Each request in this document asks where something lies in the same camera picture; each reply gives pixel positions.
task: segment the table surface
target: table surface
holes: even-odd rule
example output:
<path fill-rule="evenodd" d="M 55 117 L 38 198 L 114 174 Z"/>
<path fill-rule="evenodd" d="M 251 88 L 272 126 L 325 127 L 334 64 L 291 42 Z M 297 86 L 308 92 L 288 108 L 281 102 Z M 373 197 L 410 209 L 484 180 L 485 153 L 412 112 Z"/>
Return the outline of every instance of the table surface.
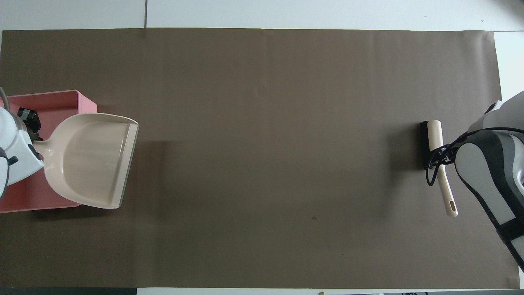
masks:
<path fill-rule="evenodd" d="M 141 124 L 122 208 L 0 215 L 5 286 L 518 287 L 454 171 L 450 219 L 418 161 L 418 122 L 450 141 L 500 98 L 492 33 L 13 31 L 1 62 L 13 94 Z"/>

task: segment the dustpan handle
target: dustpan handle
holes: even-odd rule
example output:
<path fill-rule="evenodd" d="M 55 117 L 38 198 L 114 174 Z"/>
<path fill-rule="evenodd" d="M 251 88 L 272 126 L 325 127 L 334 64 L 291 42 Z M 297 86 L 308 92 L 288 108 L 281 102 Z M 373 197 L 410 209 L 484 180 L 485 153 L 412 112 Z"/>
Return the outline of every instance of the dustpan handle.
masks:
<path fill-rule="evenodd" d="M 37 153 L 41 154 L 45 160 L 47 156 L 51 153 L 51 144 L 49 142 L 50 140 L 35 140 L 33 142 L 33 146 L 35 147 L 35 150 Z"/>

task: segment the dustpan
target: dustpan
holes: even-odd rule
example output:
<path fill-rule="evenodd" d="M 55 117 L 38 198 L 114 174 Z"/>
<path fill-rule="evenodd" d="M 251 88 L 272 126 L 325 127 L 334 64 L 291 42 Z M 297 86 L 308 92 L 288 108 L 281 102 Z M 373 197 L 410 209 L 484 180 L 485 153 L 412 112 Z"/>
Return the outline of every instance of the dustpan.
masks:
<path fill-rule="evenodd" d="M 65 119 L 49 139 L 34 146 L 55 192 L 73 202 L 113 209 L 122 203 L 137 133 L 132 119 L 83 113 Z"/>

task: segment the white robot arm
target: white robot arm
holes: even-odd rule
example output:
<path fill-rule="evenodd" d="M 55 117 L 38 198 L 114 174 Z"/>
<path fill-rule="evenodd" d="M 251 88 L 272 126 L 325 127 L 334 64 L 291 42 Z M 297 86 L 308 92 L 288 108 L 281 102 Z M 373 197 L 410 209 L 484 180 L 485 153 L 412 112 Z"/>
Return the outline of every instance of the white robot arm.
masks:
<path fill-rule="evenodd" d="M 430 124 L 424 126 L 428 126 L 429 137 L 439 135 L 439 132 L 442 136 L 441 131 L 430 128 Z M 429 159 L 424 161 L 427 170 L 431 167 L 440 170 L 443 169 L 442 164 L 455 164 L 462 182 L 478 199 L 499 237 L 520 268 L 524 269 L 522 129 L 524 91 L 504 103 L 498 101 L 493 104 L 470 126 L 467 133 L 452 144 L 433 149 Z M 445 197 L 447 192 L 445 189 L 442 191 Z"/>
<path fill-rule="evenodd" d="M 0 197 L 2 197 L 7 185 L 19 182 L 40 170 L 43 168 L 43 161 L 35 151 L 25 122 L 9 111 L 9 102 L 1 87 L 0 96 L 5 107 L 0 108 Z"/>

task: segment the pink plastic box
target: pink plastic box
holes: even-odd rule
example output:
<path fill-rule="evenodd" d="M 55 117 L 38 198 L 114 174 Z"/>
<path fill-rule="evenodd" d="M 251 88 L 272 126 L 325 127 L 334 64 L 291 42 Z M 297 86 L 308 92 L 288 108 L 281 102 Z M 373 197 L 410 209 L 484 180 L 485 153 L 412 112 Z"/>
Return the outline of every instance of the pink plastic box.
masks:
<path fill-rule="evenodd" d="M 18 108 L 38 112 L 42 123 L 40 137 L 48 139 L 63 120 L 80 113 L 96 113 L 96 103 L 77 90 L 27 94 L 9 97 L 11 112 Z M 30 177 L 7 187 L 0 198 L 0 213 L 26 210 L 76 207 L 78 203 L 61 197 L 47 183 L 43 169 Z"/>

